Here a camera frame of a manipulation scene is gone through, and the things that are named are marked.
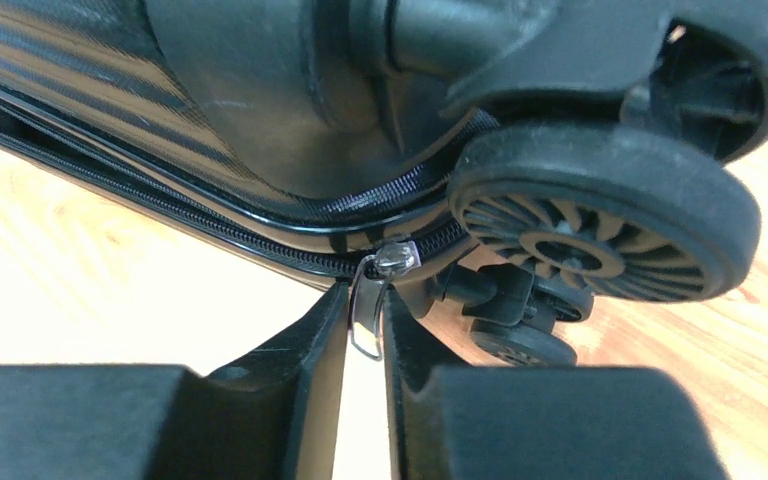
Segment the black zipper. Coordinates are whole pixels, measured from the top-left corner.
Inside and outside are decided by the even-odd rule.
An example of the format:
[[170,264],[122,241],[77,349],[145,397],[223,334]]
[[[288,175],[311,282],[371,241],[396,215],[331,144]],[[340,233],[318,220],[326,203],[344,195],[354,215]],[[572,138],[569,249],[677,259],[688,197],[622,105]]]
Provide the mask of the black zipper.
[[[230,240],[257,256],[315,275],[351,279],[355,275],[360,259],[372,252],[370,250],[354,253],[350,256],[338,256],[305,252],[284,246],[233,224],[220,214],[213,212],[154,179],[132,170],[128,166],[103,158],[103,155],[94,154],[95,152],[88,151],[78,142],[68,139],[63,135],[50,132],[49,128],[33,125],[33,123],[37,122],[31,122],[26,116],[19,115],[18,112],[10,110],[12,109],[5,108],[5,105],[0,105],[0,111],[6,113],[11,118],[28,125],[39,134],[47,135],[57,142],[76,150],[76,153],[82,156],[100,162],[104,167],[110,169],[111,172],[103,173],[99,170],[85,167],[75,161],[62,158],[56,153],[34,146],[29,142],[16,140],[2,132],[0,132],[0,147],[21,152],[51,168],[87,181],[126,200],[194,227],[208,235]],[[127,180],[115,178],[116,174],[125,176]],[[427,261],[462,241],[465,236],[466,233],[463,228],[452,219],[432,232],[414,240],[422,260]]]

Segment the wooden floor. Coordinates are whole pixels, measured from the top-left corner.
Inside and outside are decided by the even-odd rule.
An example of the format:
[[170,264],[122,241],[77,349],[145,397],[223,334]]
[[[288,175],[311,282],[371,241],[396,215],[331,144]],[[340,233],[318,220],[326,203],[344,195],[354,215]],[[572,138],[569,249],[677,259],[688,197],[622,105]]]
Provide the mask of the wooden floor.
[[[768,145],[730,170],[764,214],[741,288],[670,307],[600,300],[592,320],[562,334],[583,364],[671,373],[732,476],[768,479]],[[0,363],[170,362],[206,373],[317,297],[0,152]],[[453,306],[424,323],[466,358],[492,363]],[[388,478],[380,374],[351,354],[335,478],[357,478],[359,464],[365,478]]]

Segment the wheel hub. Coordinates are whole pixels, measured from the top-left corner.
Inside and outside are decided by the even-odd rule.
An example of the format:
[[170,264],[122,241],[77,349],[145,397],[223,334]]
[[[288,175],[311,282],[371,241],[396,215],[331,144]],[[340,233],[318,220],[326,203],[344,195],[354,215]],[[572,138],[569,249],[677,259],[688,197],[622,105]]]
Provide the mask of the wheel hub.
[[601,278],[625,271],[625,262],[610,245],[559,232],[528,231],[519,243],[526,252],[559,270]]

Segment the zipper teeth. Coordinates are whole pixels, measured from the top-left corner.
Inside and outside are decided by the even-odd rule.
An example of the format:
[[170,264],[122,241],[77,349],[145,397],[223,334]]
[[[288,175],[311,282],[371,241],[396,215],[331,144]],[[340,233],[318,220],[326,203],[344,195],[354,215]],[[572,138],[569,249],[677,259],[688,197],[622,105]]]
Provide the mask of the zipper teeth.
[[[7,113],[14,117],[18,116],[20,121],[29,124],[32,128],[42,130],[42,127],[34,125],[36,122],[28,121],[25,116],[19,116],[15,112]],[[309,253],[283,246],[247,229],[231,224],[231,221],[222,215],[210,210],[198,202],[193,201],[181,193],[176,192],[172,188],[155,181],[154,179],[148,178],[139,172],[135,172],[129,169],[127,166],[118,165],[115,162],[110,162],[106,159],[98,158],[103,157],[103,155],[90,155],[90,153],[93,152],[87,152],[82,145],[71,139],[63,138],[62,135],[59,135],[56,132],[53,134],[45,132],[44,134],[54,138],[56,141],[63,143],[70,148],[77,150],[83,155],[99,161],[108,168],[126,175],[132,180],[144,184],[151,189],[170,197],[170,199],[174,202],[179,202],[180,204],[184,205],[182,206],[180,204],[173,203],[172,201],[159,198],[157,195],[152,195],[143,190],[128,185],[127,183],[112,179],[109,176],[98,173],[90,168],[62,160],[59,156],[49,151],[23,142],[22,146],[36,154],[40,161],[43,161],[44,163],[57,168],[58,170],[73,175],[77,173],[78,175],[86,177],[88,180],[98,184],[99,186],[109,188],[114,193],[124,193],[138,200],[140,203],[143,203],[145,206],[163,210],[163,212],[160,213],[171,213],[174,216],[197,224],[198,226],[207,230],[206,233],[213,235],[218,234],[219,236],[237,240],[240,243],[243,243],[246,246],[252,248],[253,250],[257,250],[255,253],[261,256],[265,256],[267,258],[274,256],[283,257],[282,259],[269,258],[270,260],[289,260],[289,263],[291,263],[294,267],[298,267],[304,270],[315,270],[325,276],[335,278],[352,278],[352,276],[355,274],[358,266],[358,262],[356,260],[339,259],[326,254]],[[453,219],[444,224],[442,227],[439,227],[433,232],[424,235],[415,241],[421,258],[430,259],[441,251],[447,249],[453,243],[464,238],[465,235],[466,233],[464,232],[463,228],[461,228],[461,226]]]

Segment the zipper slider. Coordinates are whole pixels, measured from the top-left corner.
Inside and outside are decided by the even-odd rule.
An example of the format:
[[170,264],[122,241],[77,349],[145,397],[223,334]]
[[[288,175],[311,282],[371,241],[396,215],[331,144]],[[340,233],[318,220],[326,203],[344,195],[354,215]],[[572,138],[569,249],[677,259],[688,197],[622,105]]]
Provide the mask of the zipper slider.
[[384,358],[381,317],[390,284],[420,265],[413,241],[387,244],[360,261],[349,299],[349,338],[372,360]]

